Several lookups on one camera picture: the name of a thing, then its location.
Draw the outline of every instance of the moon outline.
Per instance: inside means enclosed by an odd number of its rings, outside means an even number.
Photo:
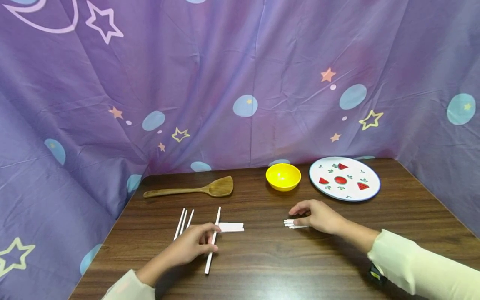
[[[45,4],[47,3],[47,0],[39,0],[35,5],[28,6],[28,7],[16,7],[16,6],[11,6],[7,4],[3,4],[3,6],[9,10],[15,17],[19,18],[23,22],[27,23],[28,25],[32,26],[33,28],[36,28],[41,31],[45,31],[48,33],[54,33],[54,34],[62,34],[62,33],[68,33],[70,31],[75,30],[75,27],[78,24],[78,4],[77,0],[72,0],[72,5],[73,5],[73,20],[72,24],[64,27],[64,28],[47,28],[40,26],[38,24],[33,23],[32,21],[27,20],[24,18],[22,15],[19,14],[19,12],[25,12],[25,13],[30,13],[30,12],[37,12],[41,10]]]

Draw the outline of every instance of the hand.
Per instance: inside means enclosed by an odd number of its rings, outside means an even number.
[[[346,219],[340,214],[322,201],[314,199],[298,202],[288,213],[291,216],[307,214],[307,217],[298,218],[293,223],[299,226],[310,226],[329,234],[339,234],[346,223]]]
[[[216,245],[212,245],[214,231],[222,231],[213,223],[192,225],[188,227],[173,243],[163,252],[171,267],[188,264],[201,254],[218,251]]]

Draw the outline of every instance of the wooden spatula handle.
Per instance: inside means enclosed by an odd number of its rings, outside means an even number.
[[[200,189],[163,189],[144,192],[144,198],[152,198],[165,195],[183,194],[188,192],[201,192]]]

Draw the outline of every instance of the sleeve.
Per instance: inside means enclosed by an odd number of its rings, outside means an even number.
[[[480,272],[382,230],[368,253],[390,281],[429,299],[480,299]]]
[[[138,280],[130,270],[108,289],[102,300],[155,300],[155,289]]]

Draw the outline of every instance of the white plate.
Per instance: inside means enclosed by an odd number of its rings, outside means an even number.
[[[332,156],[317,160],[309,171],[317,189],[350,202],[365,201],[380,190],[380,178],[367,165],[351,158]]]

